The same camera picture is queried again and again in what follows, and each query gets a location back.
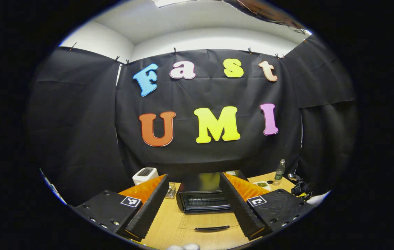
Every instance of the ceiling light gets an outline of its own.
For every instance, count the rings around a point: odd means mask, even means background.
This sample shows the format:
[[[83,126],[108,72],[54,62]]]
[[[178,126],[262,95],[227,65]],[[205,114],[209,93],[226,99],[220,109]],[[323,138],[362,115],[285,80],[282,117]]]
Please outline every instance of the ceiling light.
[[[195,0],[152,0],[157,7],[163,7],[166,5],[172,5],[174,3],[189,2]]]

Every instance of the plastic water bottle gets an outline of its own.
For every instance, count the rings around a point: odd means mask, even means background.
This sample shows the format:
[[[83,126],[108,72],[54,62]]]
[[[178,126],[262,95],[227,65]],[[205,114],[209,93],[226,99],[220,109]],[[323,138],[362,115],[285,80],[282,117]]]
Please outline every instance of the plastic water bottle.
[[[276,176],[274,177],[273,185],[277,186],[280,184],[280,180],[285,172],[285,159],[280,160],[280,165],[276,170]]]

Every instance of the orange soft pad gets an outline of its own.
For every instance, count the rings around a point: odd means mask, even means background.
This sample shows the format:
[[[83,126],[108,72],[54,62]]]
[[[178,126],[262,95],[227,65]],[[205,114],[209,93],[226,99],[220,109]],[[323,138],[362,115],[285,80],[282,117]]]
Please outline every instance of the orange soft pad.
[[[140,199],[144,205],[144,203],[146,203],[148,198],[151,196],[152,192],[154,192],[155,188],[157,188],[163,177],[165,177],[165,174],[160,175],[155,179],[151,179],[139,185],[128,188],[124,191],[119,192],[118,194]]]
[[[229,182],[235,187],[235,189],[237,190],[237,192],[240,194],[240,196],[243,198],[245,202],[248,198],[252,198],[270,192],[264,188],[261,188],[248,181],[235,177],[231,174],[226,174],[226,173],[223,174],[226,176]]]

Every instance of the white ceiling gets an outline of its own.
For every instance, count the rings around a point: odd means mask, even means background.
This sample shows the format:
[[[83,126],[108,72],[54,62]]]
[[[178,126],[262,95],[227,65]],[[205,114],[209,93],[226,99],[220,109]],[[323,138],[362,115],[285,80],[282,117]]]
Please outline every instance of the white ceiling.
[[[205,27],[229,27],[276,35],[296,44],[303,35],[287,26],[261,21],[222,1],[197,0],[157,7],[151,0],[130,0],[92,19],[134,44],[160,35]]]

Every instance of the white wall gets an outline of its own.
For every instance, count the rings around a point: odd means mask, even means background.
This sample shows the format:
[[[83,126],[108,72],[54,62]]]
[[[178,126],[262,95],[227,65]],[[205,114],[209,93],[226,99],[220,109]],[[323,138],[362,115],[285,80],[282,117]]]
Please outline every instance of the white wall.
[[[266,33],[240,30],[235,28],[200,28],[186,30],[143,41],[135,45],[130,61],[171,53],[174,47],[177,51],[192,49],[237,49],[251,48],[253,52],[281,56],[294,47],[292,41]]]
[[[84,49],[126,62],[131,58],[134,44],[116,31],[94,21],[87,22],[65,38],[59,46]]]

